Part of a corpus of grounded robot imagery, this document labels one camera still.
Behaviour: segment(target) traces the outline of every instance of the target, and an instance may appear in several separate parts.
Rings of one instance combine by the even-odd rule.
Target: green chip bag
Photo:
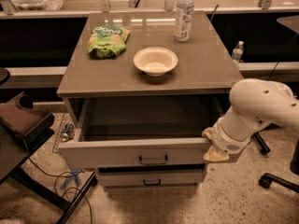
[[[124,51],[129,34],[130,31],[123,27],[98,26],[88,42],[88,52],[100,59],[118,56]]]

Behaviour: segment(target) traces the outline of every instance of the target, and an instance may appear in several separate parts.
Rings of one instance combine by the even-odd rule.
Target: closed drawer
[[[204,164],[125,169],[98,169],[99,184],[107,189],[123,187],[198,186],[206,177]]]
[[[214,95],[85,99],[73,144],[60,144],[71,167],[203,163],[201,137],[219,117]]]

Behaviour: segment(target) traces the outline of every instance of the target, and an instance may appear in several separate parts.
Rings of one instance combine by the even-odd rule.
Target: plastic bottle
[[[175,39],[187,41],[191,35],[194,0],[178,0],[175,25]]]
[[[235,46],[232,52],[232,58],[235,63],[235,65],[239,65],[240,59],[244,52],[244,42],[239,41],[238,44]]]

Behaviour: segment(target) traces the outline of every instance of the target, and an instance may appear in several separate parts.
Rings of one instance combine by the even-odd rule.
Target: drawer handle
[[[165,158],[163,161],[152,161],[151,159],[142,159],[142,156],[139,156],[139,163],[142,165],[162,165],[166,164],[168,162],[168,157],[165,155]]]
[[[160,184],[161,184],[161,178],[159,178],[156,183],[153,183],[153,182],[148,182],[147,183],[147,181],[143,179],[143,185],[144,186],[158,186]]]

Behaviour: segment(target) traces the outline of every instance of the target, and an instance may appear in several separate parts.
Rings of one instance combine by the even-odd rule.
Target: white bowl
[[[177,66],[178,57],[169,49],[147,48],[135,55],[134,64],[149,76],[159,77]]]

